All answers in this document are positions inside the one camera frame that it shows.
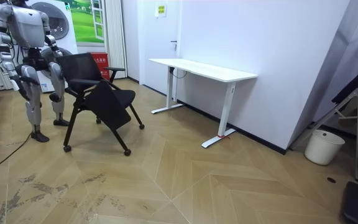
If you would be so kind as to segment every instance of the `chair leg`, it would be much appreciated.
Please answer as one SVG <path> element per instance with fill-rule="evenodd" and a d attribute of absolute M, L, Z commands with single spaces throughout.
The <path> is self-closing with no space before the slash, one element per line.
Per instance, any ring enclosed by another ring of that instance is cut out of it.
<path fill-rule="evenodd" d="M 68 124 L 65 141 L 63 142 L 63 150 L 65 152 L 71 151 L 71 146 L 68 145 L 68 142 L 70 140 L 71 132 L 73 131 L 74 122 L 78 114 L 78 106 L 76 106 L 77 103 L 74 104 L 73 113 L 71 114 L 70 123 Z"/>
<path fill-rule="evenodd" d="M 140 128 L 140 129 L 144 129 L 144 124 L 143 124 L 142 121 L 140 120 L 139 115 L 137 115 L 134 106 L 129 105 L 129 107 L 131 108 L 132 113 L 135 115 L 135 118 L 136 118 L 137 122 L 139 123 L 139 128 Z"/>
<path fill-rule="evenodd" d="M 114 136 L 116 137 L 116 139 L 118 140 L 118 142 L 122 146 L 122 148 L 125 150 L 124 155 L 125 156 L 130 156 L 131 150 L 128 149 L 128 147 L 125 145 L 124 141 L 121 139 L 121 137 L 118 134 L 118 132 L 117 131 L 112 131 L 112 133 L 114 134 Z"/>

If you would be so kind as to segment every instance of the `herringbone wood floor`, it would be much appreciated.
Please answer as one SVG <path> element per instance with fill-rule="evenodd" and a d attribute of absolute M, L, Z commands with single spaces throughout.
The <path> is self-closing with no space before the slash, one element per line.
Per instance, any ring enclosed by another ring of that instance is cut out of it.
<path fill-rule="evenodd" d="M 116 83 L 136 91 L 134 106 L 146 125 L 140 130 L 133 119 L 119 130 L 131 157 L 90 112 L 79 114 L 73 150 L 64 153 L 65 128 L 52 125 L 54 113 L 42 95 L 42 132 L 51 140 L 30 139 L 0 166 L 0 223 L 340 222 L 351 150 L 322 167 L 301 152 L 283 156 L 238 133 L 203 149 L 218 123 L 185 107 L 152 115 L 165 97 L 129 80 Z M 66 95 L 66 119 L 73 100 Z M 0 92 L 0 161 L 29 132 L 24 100 Z"/>

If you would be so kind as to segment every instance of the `chair armrest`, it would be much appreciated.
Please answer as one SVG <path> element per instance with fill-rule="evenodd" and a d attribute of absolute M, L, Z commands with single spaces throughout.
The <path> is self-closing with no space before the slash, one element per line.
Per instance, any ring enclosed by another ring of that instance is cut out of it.
<path fill-rule="evenodd" d="M 113 71 L 113 72 L 118 72 L 118 71 L 125 71 L 125 68 L 113 68 L 113 67 L 106 67 L 104 68 L 106 70 L 110 70 L 110 71 Z"/>
<path fill-rule="evenodd" d="M 70 94 L 70 95 L 72 95 L 72 96 L 74 96 L 74 97 L 78 96 L 78 94 L 76 92 L 74 92 L 70 87 L 65 88 L 65 92 Z"/>
<path fill-rule="evenodd" d="M 79 84 L 79 85 L 97 85 L 97 84 L 99 84 L 100 81 L 73 78 L 72 80 L 70 80 L 68 82 L 72 83 L 72 84 Z"/>

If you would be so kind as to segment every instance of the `window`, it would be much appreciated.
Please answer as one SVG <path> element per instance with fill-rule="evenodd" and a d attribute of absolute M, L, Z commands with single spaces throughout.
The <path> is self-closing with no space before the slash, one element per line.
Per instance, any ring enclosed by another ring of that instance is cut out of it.
<path fill-rule="evenodd" d="M 92 3 L 92 17 L 94 25 L 94 34 L 97 39 L 104 40 L 103 37 L 103 9 L 101 0 L 91 0 Z"/>

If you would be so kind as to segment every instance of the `poster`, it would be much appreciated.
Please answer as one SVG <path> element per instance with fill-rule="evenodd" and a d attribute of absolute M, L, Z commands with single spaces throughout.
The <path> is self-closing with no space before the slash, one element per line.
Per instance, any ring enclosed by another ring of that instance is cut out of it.
<path fill-rule="evenodd" d="M 67 2 L 71 7 L 71 16 L 73 18 L 75 39 L 77 42 L 103 43 L 104 41 L 96 37 L 95 26 L 98 36 L 103 36 L 103 30 L 100 25 L 94 24 L 91 10 L 91 0 L 57 0 Z M 94 1 L 94 6 L 99 7 L 99 1 Z M 100 22 L 100 13 L 95 11 L 95 21 Z"/>

